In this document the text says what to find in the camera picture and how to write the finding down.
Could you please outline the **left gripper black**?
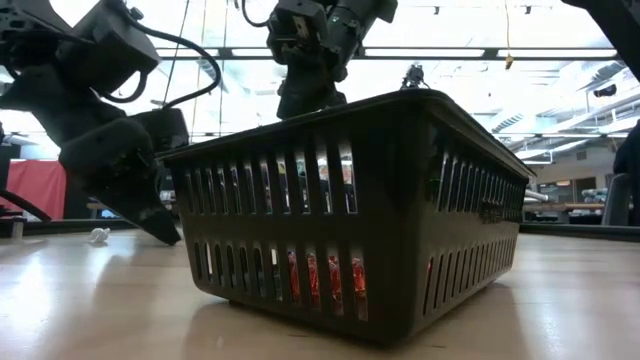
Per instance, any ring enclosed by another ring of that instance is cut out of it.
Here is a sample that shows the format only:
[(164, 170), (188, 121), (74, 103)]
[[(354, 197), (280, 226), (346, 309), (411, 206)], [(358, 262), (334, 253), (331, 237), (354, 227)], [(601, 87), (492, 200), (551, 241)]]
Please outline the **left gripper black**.
[(153, 153), (188, 145), (180, 109), (123, 118), (124, 111), (68, 83), (52, 65), (22, 72), (1, 96), (1, 108), (38, 120), (61, 148), (63, 168), (89, 196), (164, 244), (181, 240), (156, 188)]

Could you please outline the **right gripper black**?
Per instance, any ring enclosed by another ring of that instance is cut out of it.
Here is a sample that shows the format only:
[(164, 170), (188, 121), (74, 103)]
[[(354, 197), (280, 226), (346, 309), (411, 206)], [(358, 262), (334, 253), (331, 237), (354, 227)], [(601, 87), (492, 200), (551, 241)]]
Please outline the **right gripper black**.
[(350, 61), (348, 1), (279, 0), (267, 28), (272, 56), (286, 67), (276, 112), (279, 119), (347, 102), (336, 83), (346, 78)]

